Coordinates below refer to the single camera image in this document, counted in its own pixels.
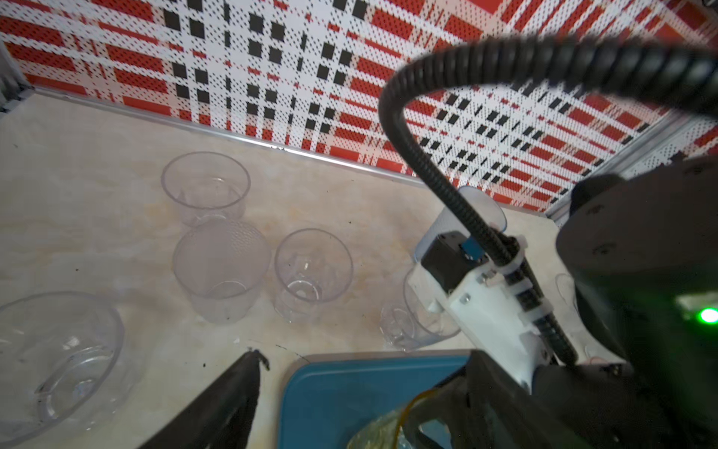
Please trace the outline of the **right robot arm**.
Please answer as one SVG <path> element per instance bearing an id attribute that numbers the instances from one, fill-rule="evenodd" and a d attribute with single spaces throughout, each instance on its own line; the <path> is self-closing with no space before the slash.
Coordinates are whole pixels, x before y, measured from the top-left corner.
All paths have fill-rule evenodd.
<path id="1" fill-rule="evenodd" d="M 717 114 L 717 53 L 640 39 L 501 37 L 428 54 L 390 78 L 379 117 L 409 167 L 463 225 L 416 270 L 417 295 L 475 340 L 467 363 L 364 428 L 394 448 L 714 448 L 717 159 L 572 190 L 556 250 L 579 318 L 617 355 L 588 365 L 558 323 L 522 237 L 487 224 L 409 132 L 405 108 L 439 90 L 546 82 Z"/>

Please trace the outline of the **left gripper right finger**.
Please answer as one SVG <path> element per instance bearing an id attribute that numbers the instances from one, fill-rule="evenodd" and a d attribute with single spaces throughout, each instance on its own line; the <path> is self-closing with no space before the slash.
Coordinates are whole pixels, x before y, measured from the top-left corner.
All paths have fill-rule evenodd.
<path id="1" fill-rule="evenodd" d="M 407 408 L 400 428 L 415 448 L 439 448 L 421 426 L 438 421 L 454 448 L 588 448 L 484 351 Z"/>

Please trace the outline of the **yellow transparent plastic cup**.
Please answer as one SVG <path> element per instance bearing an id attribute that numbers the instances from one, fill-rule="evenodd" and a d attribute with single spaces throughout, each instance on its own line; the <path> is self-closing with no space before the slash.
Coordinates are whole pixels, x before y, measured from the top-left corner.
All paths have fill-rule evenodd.
<path id="1" fill-rule="evenodd" d="M 409 413 L 438 392 L 437 388 L 426 390 L 405 406 L 371 421 L 350 439 L 347 448 L 419 448 L 419 443 L 409 441 Z"/>

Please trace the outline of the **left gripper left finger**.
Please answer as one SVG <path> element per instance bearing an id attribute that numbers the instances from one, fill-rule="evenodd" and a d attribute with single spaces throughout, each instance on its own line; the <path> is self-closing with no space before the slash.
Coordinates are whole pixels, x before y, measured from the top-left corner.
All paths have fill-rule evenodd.
<path id="1" fill-rule="evenodd" d="M 142 446 L 246 448 L 260 395 L 261 370 L 268 369 L 269 360 L 261 352 L 246 352 Z"/>

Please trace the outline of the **clear faceted cup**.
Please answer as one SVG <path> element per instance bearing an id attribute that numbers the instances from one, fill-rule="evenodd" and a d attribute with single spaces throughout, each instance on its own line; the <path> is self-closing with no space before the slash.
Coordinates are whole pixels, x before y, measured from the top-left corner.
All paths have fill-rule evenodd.
<path id="1" fill-rule="evenodd" d="M 379 329 L 385 342 L 395 349 L 412 352 L 444 342 L 461 330 L 446 312 L 428 312 L 409 286 L 407 269 L 402 284 L 383 301 Z"/>

